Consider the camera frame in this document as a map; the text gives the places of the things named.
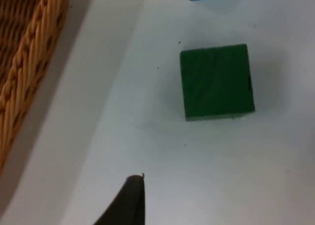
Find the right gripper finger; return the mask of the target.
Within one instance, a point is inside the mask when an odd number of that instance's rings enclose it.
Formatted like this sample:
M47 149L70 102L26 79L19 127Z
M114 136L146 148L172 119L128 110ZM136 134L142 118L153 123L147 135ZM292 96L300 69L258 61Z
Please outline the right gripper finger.
M144 175L126 178L120 191L95 222L96 225L145 225Z

